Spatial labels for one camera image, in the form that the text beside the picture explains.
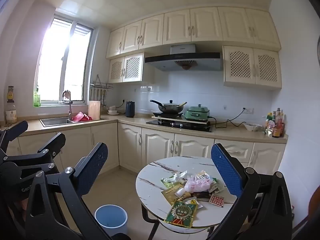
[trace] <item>wooden cutting board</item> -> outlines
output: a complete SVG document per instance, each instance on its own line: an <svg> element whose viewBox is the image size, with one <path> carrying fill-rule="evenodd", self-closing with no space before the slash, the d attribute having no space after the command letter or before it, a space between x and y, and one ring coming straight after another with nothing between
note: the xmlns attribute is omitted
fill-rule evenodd
<svg viewBox="0 0 320 240"><path fill-rule="evenodd" d="M92 117L92 120L100 120L100 101L89 101L88 116Z"/></svg>

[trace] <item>white bowl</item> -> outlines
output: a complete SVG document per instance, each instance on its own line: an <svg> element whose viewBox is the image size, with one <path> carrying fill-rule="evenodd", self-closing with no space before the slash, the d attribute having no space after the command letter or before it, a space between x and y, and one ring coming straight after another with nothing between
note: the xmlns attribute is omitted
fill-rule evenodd
<svg viewBox="0 0 320 240"><path fill-rule="evenodd" d="M244 123L244 126L247 128L248 131L258 131L260 127L262 127L262 125L256 124L256 123L249 123L249 124Z"/></svg>

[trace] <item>electrical socket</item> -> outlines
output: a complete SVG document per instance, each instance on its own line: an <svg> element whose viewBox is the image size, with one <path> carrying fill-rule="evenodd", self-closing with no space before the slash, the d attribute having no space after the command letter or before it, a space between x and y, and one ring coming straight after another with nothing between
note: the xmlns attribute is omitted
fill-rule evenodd
<svg viewBox="0 0 320 240"><path fill-rule="evenodd" d="M243 113L244 114L253 114L253 108L245 108Z"/></svg>

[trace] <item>drawer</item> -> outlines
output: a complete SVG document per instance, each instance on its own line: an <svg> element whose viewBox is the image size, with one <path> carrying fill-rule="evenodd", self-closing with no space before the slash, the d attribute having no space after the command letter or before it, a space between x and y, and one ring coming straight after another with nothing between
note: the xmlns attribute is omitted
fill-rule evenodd
<svg viewBox="0 0 320 240"><path fill-rule="evenodd" d="M237 158L241 163L249 163L253 142L239 142L216 139L215 143L221 143L227 152Z"/></svg>

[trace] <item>window frame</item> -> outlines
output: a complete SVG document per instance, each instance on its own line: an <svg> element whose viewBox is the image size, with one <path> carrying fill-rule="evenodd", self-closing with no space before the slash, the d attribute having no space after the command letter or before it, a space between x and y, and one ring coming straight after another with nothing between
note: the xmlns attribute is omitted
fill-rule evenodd
<svg viewBox="0 0 320 240"><path fill-rule="evenodd" d="M68 60L68 55L69 55L69 46L70 46L70 40L75 32L75 29L76 29L76 26L77 25L80 25L82 27L85 27L87 29L90 30L90 39L89 39L89 44L88 44L88 49L87 49L87 54L86 54L86 58L85 58L85 65L84 65L84 75L83 75L83 86L82 86L82 100L73 100L72 99L72 95L71 95L71 100L76 103L77 105L85 105L86 104L86 98L87 98L87 93L88 93L88 82L86 82L86 80L90 79L90 73L88 71L88 69L90 69L90 66L88 66L88 64L90 64L90 60L89 60L89 54L90 54L90 50L92 49L92 46L93 46L93 33L95 31L95 28L91 27L91 26L88 26L87 24L84 24L82 23L81 21L79 21L78 19L75 19L75 18L67 18L67 17L64 17L64 16L61 16L61 15L58 15L58 14L54 14L53 17L52 17L52 20L51 20L51 23L48 27L48 29L51 27L54 19L59 19L59 20L62 20L62 21L66 21L68 23L71 23L71 29L70 29L70 33L69 33L69 43L65 49L65 53L64 53L64 56L63 56L63 60L62 60L62 66L61 66L61 75L60 75L60 86L59 86L59 100L41 100L41 105L42 106L63 106L61 103L63 98L62 98L62 93L64 91L64 82L65 82L65 74L66 74L66 68L67 68L67 60ZM38 82L38 71L37 71L37 75L36 75L36 80L35 80L35 87L36 87L36 84Z"/></svg>

